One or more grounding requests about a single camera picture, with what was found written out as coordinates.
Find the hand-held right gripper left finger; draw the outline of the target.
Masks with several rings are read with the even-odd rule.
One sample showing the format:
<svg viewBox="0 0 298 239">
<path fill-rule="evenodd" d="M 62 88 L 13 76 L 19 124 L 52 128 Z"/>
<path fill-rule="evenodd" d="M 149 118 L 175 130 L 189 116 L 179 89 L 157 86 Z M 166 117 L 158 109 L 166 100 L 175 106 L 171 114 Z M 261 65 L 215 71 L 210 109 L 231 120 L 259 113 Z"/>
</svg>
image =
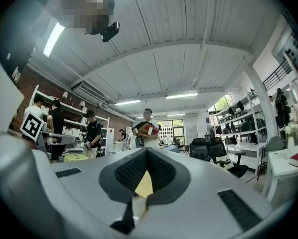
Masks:
<svg viewBox="0 0 298 239">
<path fill-rule="evenodd" d="M 99 184 L 111 200 L 127 204 L 146 171 L 147 149 L 141 148 L 104 167 Z"/>
</svg>

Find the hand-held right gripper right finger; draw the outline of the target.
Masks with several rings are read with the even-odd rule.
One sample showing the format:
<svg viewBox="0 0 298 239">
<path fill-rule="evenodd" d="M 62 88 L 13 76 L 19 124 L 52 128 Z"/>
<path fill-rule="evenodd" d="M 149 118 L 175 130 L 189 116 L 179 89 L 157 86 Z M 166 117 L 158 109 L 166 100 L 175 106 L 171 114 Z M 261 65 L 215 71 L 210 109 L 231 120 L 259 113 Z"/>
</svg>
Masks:
<svg viewBox="0 0 298 239">
<path fill-rule="evenodd" d="M 190 184 L 189 170 L 158 149 L 147 149 L 146 168 L 153 190 L 153 193 L 147 197 L 147 206 L 175 202 Z"/>
</svg>

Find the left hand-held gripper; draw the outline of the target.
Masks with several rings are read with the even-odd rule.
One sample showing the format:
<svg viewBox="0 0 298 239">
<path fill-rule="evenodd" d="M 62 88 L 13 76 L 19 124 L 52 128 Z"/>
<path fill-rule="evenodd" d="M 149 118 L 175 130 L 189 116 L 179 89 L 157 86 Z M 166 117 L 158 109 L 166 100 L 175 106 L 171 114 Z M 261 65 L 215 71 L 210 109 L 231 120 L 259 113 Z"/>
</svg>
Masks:
<svg viewBox="0 0 298 239">
<path fill-rule="evenodd" d="M 76 137 L 66 134 L 50 133 L 48 129 L 43 129 L 45 122 L 35 114 L 29 112 L 23 120 L 21 132 L 34 141 L 38 150 L 43 151 L 47 157 L 51 158 L 51 152 L 47 151 L 47 146 L 67 146 L 76 141 Z"/>
</svg>

